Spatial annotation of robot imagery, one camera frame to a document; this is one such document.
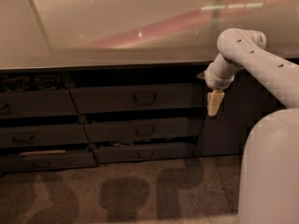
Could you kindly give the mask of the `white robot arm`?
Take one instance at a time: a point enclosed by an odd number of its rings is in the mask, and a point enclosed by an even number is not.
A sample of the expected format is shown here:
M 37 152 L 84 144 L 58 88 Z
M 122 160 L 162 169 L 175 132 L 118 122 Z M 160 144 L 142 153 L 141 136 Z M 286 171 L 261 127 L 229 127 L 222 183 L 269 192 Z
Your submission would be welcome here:
M 265 47 L 260 31 L 227 29 L 217 39 L 217 57 L 199 77 L 209 88 L 210 117 L 241 70 L 266 95 L 235 98 L 237 112 L 247 105 L 261 114 L 244 146 L 237 224 L 299 224 L 299 66 Z

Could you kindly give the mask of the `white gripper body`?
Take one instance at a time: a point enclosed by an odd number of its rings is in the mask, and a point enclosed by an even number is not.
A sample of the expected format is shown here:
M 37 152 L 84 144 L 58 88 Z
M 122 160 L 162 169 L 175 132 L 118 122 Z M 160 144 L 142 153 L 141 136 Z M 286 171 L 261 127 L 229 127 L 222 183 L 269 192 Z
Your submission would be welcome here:
M 212 90 L 225 90 L 234 81 L 232 67 L 227 63 L 211 63 L 205 71 L 205 81 Z

